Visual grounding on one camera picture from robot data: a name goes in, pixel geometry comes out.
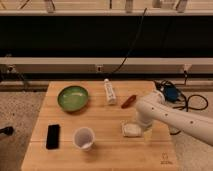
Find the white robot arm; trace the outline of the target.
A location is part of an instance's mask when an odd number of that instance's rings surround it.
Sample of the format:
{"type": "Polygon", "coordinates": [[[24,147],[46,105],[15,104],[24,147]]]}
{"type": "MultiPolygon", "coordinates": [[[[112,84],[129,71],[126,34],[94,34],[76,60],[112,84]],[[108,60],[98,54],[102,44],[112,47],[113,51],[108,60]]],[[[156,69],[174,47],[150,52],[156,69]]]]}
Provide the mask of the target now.
{"type": "Polygon", "coordinates": [[[135,106],[136,122],[147,130],[158,120],[213,146],[213,118],[173,109],[164,103],[164,95],[159,91],[141,97],[135,106]]]}

